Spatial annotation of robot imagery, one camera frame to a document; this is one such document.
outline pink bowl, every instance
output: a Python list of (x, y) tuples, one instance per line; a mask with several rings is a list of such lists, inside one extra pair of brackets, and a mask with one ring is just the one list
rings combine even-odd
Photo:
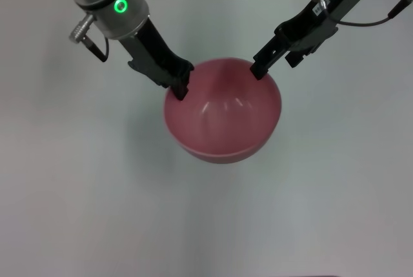
[(257, 81), (251, 63), (214, 59), (191, 73), (189, 93), (178, 101), (166, 94), (165, 121), (179, 144), (211, 163), (235, 163), (255, 154), (281, 115), (281, 94), (266, 75)]

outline black cable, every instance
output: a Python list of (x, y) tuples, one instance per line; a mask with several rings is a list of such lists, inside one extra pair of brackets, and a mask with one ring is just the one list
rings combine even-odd
[(106, 62), (109, 57), (109, 40), (105, 37), (105, 43), (106, 43), (106, 54), (103, 54), (103, 52), (97, 47), (97, 45), (90, 40), (88, 36), (85, 36), (85, 38), (82, 40), (82, 43), (87, 47), (91, 53), (93, 53), (98, 59), (100, 59), (102, 62)]
[(381, 20), (381, 21), (377, 21), (377, 22), (373, 22), (373, 23), (351, 23), (351, 22), (343, 22), (337, 19), (334, 19), (330, 12), (328, 12), (327, 9), (324, 9), (324, 14), (327, 16), (327, 18), (333, 22), (335, 22), (335, 24), (340, 24), (340, 25), (346, 25), (346, 26), (354, 26), (354, 27), (370, 27), (370, 26), (378, 26), (381, 25), (383, 23), (387, 23), (389, 22), (391, 19), (395, 18), (398, 14), (400, 14), (400, 12), (402, 12), (404, 9), (406, 9), (413, 0), (400, 0), (400, 2), (392, 9), (392, 11), (390, 11), (387, 15), (387, 18)]
[(106, 62), (109, 57), (109, 39), (107, 37), (105, 37), (105, 44), (106, 44), (106, 54), (105, 54), (105, 62)]
[(340, 25), (346, 25), (346, 26), (355, 26), (355, 27), (370, 27), (370, 26), (377, 26), (386, 22), (390, 21), (390, 18), (387, 17), (384, 20), (373, 22), (373, 23), (351, 23), (351, 22), (343, 22), (337, 19), (334, 19), (331, 15), (330, 12), (328, 12), (327, 9), (324, 10), (325, 15), (328, 17), (329, 20), (335, 22), (335, 24), (340, 24)]

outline white table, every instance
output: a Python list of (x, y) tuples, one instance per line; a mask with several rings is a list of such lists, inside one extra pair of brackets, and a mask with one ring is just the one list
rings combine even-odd
[[(309, 0), (147, 1), (197, 63), (252, 60)], [(1, 276), (413, 276), (413, 7), (341, 27), (298, 68), (276, 63), (281, 121), (235, 165), (174, 143), (165, 91), (120, 44), (102, 64), (69, 42), (72, 0), (0, 7)]]

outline green led ring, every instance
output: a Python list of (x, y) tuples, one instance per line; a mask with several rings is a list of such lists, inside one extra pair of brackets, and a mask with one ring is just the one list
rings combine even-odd
[(117, 0), (114, 5), (114, 9), (118, 14), (122, 14), (128, 9), (128, 2), (126, 0)]

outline bowl rim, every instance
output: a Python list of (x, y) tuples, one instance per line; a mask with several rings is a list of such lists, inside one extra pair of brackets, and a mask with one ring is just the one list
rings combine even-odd
[[(247, 63), (249, 63), (249, 64), (252, 65), (252, 63), (251, 63), (250, 61), (247, 61), (247, 60), (245, 60), (245, 59), (240, 59), (240, 58), (238, 58), (238, 57), (220, 57), (220, 58), (209, 59), (209, 60), (207, 60), (207, 61), (200, 62), (200, 63), (198, 63), (195, 67), (197, 67), (197, 66), (199, 66), (199, 65), (202, 65), (202, 64), (205, 64), (205, 63), (222, 61), (222, 60), (238, 60), (238, 61), (247, 62)], [(280, 90), (279, 90), (279, 88), (278, 88), (278, 85), (277, 85), (276, 81), (274, 80), (274, 78), (273, 78), (270, 74), (267, 73), (261, 80), (263, 80), (263, 79), (266, 78), (266, 77), (269, 78), (270, 82), (271, 82), (271, 83), (275, 86), (275, 88), (277, 89), (278, 94), (279, 94), (279, 100), (280, 100), (279, 117), (278, 117), (276, 123), (274, 124), (274, 127), (271, 129), (271, 131), (270, 131), (269, 134), (268, 134), (269, 137), (270, 137), (271, 134), (272, 134), (272, 133), (274, 132), (274, 130), (276, 129), (276, 127), (277, 127), (277, 125), (278, 125), (278, 122), (279, 122), (279, 120), (280, 120), (280, 118), (281, 118), (281, 114), (282, 114), (282, 111), (283, 111), (283, 99), (282, 99), (282, 97), (281, 97), (281, 92), (280, 92)], [(178, 144), (179, 144), (181, 147), (183, 147), (185, 150), (187, 150), (187, 151), (189, 151), (189, 152), (191, 152), (191, 153), (197, 154), (198, 156), (202, 156), (202, 157), (206, 157), (206, 158), (231, 158), (231, 157), (234, 157), (234, 156), (238, 156), (238, 155), (240, 155), (240, 154), (244, 154), (244, 153), (249, 152), (249, 151), (251, 151), (251, 150), (254, 150), (254, 149), (256, 149), (257, 147), (259, 147), (260, 145), (262, 145), (262, 143), (256, 143), (256, 144), (254, 144), (254, 145), (252, 145), (252, 146), (249, 146), (248, 148), (243, 149), (243, 150), (241, 150), (241, 151), (239, 151), (239, 152), (233, 152), (233, 153), (230, 153), (230, 154), (210, 154), (210, 153), (204, 153), (204, 152), (200, 152), (200, 151), (197, 151), (197, 150), (195, 150), (195, 149), (189, 148), (188, 146), (182, 144), (182, 142), (175, 136), (175, 134), (174, 134), (174, 133), (172, 132), (172, 130), (170, 129), (168, 122), (166, 121), (166, 114), (165, 114), (166, 106), (165, 106), (165, 104), (166, 104), (166, 99), (167, 99), (169, 93), (170, 93), (170, 88), (168, 88), (168, 90), (166, 91), (166, 94), (165, 94), (165, 100), (164, 100), (164, 105), (163, 105), (163, 120), (164, 120), (164, 122), (165, 122), (165, 125), (166, 125), (168, 131), (169, 131), (169, 134), (171, 134), (172, 137), (178, 142)]]

